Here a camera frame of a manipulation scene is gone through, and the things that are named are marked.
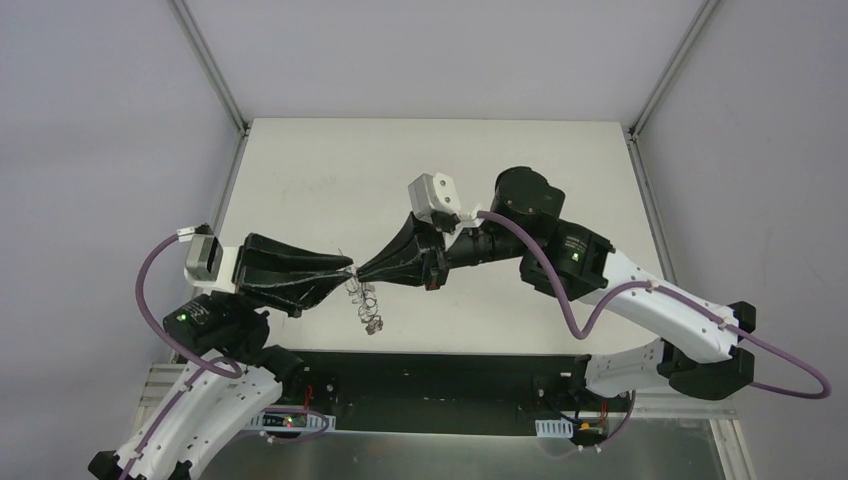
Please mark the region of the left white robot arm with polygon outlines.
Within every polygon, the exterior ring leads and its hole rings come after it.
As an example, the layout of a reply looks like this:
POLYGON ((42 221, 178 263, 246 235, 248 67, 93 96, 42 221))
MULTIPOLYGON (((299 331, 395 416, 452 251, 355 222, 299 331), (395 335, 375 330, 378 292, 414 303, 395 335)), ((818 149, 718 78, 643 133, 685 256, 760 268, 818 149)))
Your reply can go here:
POLYGON ((255 435, 283 438, 255 420, 280 416, 284 440, 303 443, 333 429, 315 411, 305 362, 271 346, 268 316, 292 316, 318 305, 353 276, 352 260, 251 234, 238 248, 223 247, 207 225, 168 236, 145 258, 135 280, 139 311, 185 364, 151 416, 119 448, 98 452, 88 470, 98 479, 197 479, 230 441, 255 435), (189 247, 184 272, 201 294, 162 319, 146 299, 146 280, 165 247, 189 247))

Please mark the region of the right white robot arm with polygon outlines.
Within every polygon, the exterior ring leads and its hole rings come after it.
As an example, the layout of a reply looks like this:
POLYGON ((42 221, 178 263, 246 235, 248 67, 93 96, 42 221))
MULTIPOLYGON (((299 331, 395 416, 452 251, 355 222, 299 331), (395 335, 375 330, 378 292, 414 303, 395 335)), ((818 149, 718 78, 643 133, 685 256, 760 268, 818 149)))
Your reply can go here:
POLYGON ((644 346, 578 360, 567 384, 576 407, 663 386, 717 401, 753 383, 754 355, 740 346, 756 326, 752 305, 715 304, 647 272, 604 236, 562 219, 565 193, 531 168, 501 172, 488 209, 462 209, 444 174, 421 175, 408 191, 405 224, 357 269, 361 282, 431 291, 455 269, 514 259, 524 283, 558 301, 575 338, 587 338, 604 312, 653 334, 644 346))

